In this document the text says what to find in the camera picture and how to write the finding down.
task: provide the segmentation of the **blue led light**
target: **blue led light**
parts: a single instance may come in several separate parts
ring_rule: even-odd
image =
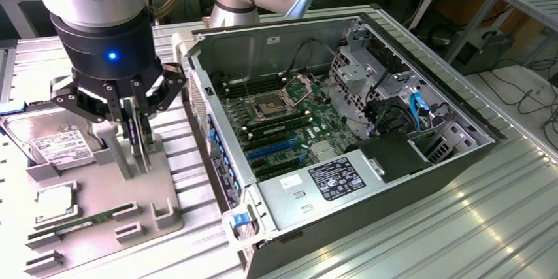
[[[116,52],[109,52],[106,58],[109,61],[116,61],[118,59],[118,54]]]

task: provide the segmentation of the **blue latch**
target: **blue latch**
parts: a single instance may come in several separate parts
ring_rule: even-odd
[[[429,107],[424,103],[424,100],[421,99],[421,95],[420,95],[419,92],[412,93],[411,96],[408,97],[408,107],[411,107],[411,114],[412,114],[412,117],[415,118],[416,130],[420,131],[420,119],[419,119],[419,113],[417,113],[417,110],[416,110],[415,102],[416,102],[419,108],[421,108],[424,110],[429,110]]]
[[[238,228],[238,226],[246,225],[249,223],[249,216],[246,212],[233,215],[232,219],[234,220],[234,225],[232,228]]]

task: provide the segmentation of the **open computer tower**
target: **open computer tower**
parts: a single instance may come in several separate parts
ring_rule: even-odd
[[[504,138],[364,14],[192,38],[188,114],[248,278],[436,192]]]

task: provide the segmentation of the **hard drive label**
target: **hard drive label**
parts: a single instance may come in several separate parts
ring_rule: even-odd
[[[30,143],[43,159],[54,166],[93,156],[78,130],[30,139]]]
[[[365,187],[347,157],[312,168],[308,172],[326,201]]]

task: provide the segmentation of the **slotted aluminum surface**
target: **slotted aluminum surface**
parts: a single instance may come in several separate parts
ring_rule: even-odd
[[[316,10],[308,16],[349,12],[369,14],[501,130],[508,140],[440,192],[285,265],[269,273],[266,278],[558,276],[555,155],[544,153],[547,147],[531,141],[531,135],[519,125],[509,126],[501,118],[503,112],[491,109],[485,98],[456,71],[381,10],[361,6]],[[278,19],[277,16],[269,16],[264,20]],[[198,26],[181,24],[157,28],[154,42],[162,61],[172,59],[170,34],[180,28]],[[55,38],[21,41],[15,62],[11,84],[11,96],[15,98],[33,97],[31,93],[39,84],[35,82],[33,85],[29,80],[38,81],[39,77],[39,83],[47,84],[46,78],[41,77],[43,71],[62,73],[69,70],[69,62]],[[200,165],[200,155],[180,102],[174,101],[170,110],[158,114],[153,125],[154,131],[164,138],[185,227],[65,272],[62,276],[241,278],[240,262],[226,246],[214,196]],[[3,155],[10,150],[10,144],[0,146],[0,150],[0,156],[13,156],[7,163],[0,164],[0,173],[3,174],[2,169],[6,168],[2,167],[10,165],[13,168],[21,158],[13,152]],[[9,175],[21,175],[21,172],[13,171]],[[0,193],[6,186],[9,176],[0,183]],[[5,224],[0,225],[0,235],[6,232]]]
[[[558,32],[558,0],[504,0]]]

